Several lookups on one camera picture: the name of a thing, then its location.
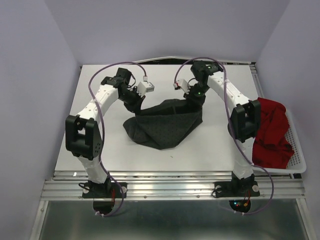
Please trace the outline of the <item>dark grey dotted skirt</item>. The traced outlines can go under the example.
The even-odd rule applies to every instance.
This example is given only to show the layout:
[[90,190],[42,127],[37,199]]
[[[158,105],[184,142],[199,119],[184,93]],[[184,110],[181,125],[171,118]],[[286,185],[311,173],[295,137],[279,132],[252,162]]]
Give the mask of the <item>dark grey dotted skirt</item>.
[[178,146],[203,122],[203,107],[187,99],[167,99],[127,119],[123,127],[136,144],[157,150]]

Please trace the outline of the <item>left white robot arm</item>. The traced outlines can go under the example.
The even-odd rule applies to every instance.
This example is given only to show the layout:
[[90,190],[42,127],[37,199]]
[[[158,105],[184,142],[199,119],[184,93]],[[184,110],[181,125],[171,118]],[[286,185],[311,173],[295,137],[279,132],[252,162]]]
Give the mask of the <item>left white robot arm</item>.
[[113,103],[120,100],[131,112],[140,109],[145,95],[154,86],[144,75],[138,85],[130,85],[131,71],[118,68],[116,75],[105,77],[96,93],[90,91],[92,99],[76,115],[65,120],[65,148],[83,165],[87,182],[81,182],[84,199],[115,199],[127,196],[126,182],[117,182],[102,163],[105,140],[104,115]]

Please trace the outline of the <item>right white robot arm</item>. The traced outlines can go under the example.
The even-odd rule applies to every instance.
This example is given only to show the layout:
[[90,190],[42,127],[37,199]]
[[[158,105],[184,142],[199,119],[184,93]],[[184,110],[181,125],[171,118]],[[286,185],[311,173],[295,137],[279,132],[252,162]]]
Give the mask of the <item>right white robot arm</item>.
[[228,132],[235,144],[230,181],[216,181],[212,192],[215,198],[258,197],[260,189],[253,169],[253,144],[261,122],[261,105],[251,100],[227,78],[226,69],[218,63],[212,65],[196,61],[190,68],[196,84],[179,79],[175,87],[181,88],[184,98],[202,105],[209,89],[214,90],[225,104]]

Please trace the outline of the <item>red skirt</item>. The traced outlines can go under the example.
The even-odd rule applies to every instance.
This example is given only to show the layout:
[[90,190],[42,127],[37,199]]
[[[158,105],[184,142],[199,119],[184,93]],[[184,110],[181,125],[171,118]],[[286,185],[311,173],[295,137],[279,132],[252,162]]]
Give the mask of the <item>red skirt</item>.
[[252,161],[270,169],[285,169],[294,155],[285,135],[290,124],[286,107],[276,101],[258,98],[261,107],[260,127],[254,140]]

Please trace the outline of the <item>white plastic basket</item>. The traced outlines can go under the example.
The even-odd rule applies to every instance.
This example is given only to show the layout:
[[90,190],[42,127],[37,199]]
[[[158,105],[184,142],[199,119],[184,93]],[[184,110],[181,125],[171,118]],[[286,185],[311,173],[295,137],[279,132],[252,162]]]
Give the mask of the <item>white plastic basket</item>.
[[[286,117],[289,123],[289,129],[285,134],[286,140],[291,144],[294,150],[293,156],[290,158],[285,169],[265,168],[268,172],[274,174],[301,174],[306,171],[306,162],[303,159],[301,147],[298,145],[297,134],[295,132],[289,112],[286,111]],[[254,169],[259,170],[259,165],[254,164]]]

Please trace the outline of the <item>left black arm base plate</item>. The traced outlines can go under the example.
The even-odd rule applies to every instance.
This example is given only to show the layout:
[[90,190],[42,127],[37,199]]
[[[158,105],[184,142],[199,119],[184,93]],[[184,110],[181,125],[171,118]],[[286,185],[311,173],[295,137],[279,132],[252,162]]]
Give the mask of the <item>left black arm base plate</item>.
[[91,181],[78,184],[82,188],[84,199],[111,199],[112,197],[122,198],[120,187],[115,182],[94,183]]

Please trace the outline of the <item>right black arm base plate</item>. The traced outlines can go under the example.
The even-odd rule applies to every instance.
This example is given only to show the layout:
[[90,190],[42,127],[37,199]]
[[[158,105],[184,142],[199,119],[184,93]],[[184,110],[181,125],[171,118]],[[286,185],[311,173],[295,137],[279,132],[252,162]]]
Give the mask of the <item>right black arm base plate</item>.
[[259,197],[260,191],[254,190],[257,183],[237,184],[231,181],[217,181],[214,183],[214,189],[211,195],[214,198],[233,198],[239,199],[244,197]]

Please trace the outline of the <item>aluminium rail frame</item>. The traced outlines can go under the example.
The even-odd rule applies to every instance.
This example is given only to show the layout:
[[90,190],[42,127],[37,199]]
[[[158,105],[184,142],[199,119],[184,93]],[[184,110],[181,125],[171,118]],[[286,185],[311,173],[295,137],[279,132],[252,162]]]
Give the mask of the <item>aluminium rail frame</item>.
[[121,102],[105,116],[103,163],[117,180],[126,182],[127,197],[114,217],[96,216],[79,183],[87,179],[81,163],[60,148],[54,174],[44,183],[33,240],[239,239],[315,240],[317,234],[306,203],[303,179],[257,172],[260,197],[251,216],[232,213],[226,198],[213,198],[214,183],[231,178],[232,141],[226,129],[224,103],[207,93],[203,124],[177,148],[155,150],[132,143],[123,129],[130,117]]

